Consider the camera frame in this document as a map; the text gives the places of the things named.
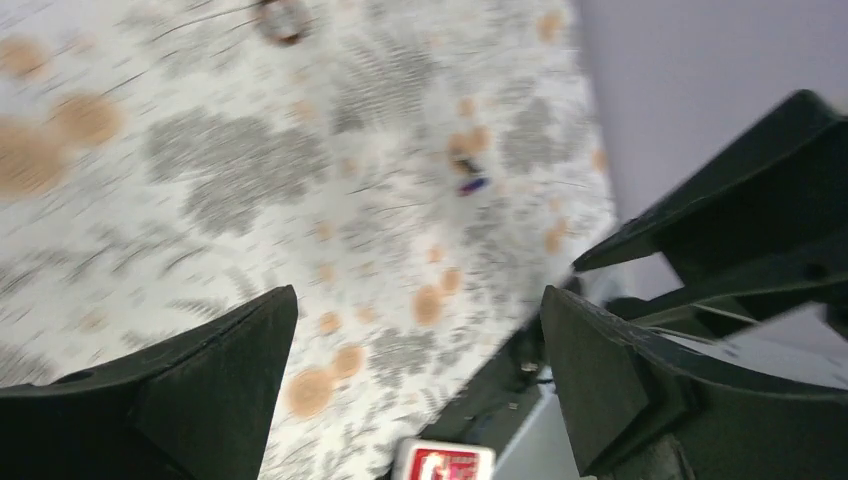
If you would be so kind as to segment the black battery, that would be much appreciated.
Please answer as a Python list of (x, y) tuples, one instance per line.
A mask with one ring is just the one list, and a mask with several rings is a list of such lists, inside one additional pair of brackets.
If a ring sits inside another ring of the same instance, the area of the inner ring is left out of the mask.
[(465, 175), (479, 175), (482, 172), (473, 157), (455, 156), (453, 163)]

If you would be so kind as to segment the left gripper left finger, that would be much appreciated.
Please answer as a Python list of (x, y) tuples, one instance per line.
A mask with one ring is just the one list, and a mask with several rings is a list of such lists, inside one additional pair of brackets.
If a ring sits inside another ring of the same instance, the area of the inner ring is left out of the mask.
[(292, 286), (51, 384), (1, 392), (5, 479), (254, 479), (298, 321)]

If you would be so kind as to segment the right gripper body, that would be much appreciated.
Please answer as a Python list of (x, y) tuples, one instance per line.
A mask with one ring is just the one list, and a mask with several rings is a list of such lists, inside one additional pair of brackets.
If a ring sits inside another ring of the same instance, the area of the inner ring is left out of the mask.
[(847, 328), (847, 114), (798, 90), (688, 180), (587, 250), (586, 272), (662, 256), (678, 289), (609, 300), (674, 332), (740, 332), (809, 302)]

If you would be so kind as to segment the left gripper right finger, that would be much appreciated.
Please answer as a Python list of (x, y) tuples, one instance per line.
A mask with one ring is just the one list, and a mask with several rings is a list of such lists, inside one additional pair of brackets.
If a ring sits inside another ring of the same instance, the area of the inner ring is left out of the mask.
[(698, 353), (553, 286), (540, 318), (581, 475), (846, 477), (845, 391)]

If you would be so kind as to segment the white red remote control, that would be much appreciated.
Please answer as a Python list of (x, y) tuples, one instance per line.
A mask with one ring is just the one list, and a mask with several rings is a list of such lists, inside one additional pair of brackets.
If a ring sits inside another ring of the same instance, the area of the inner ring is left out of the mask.
[(391, 480), (489, 480), (496, 452), (477, 445), (405, 438), (391, 468)]

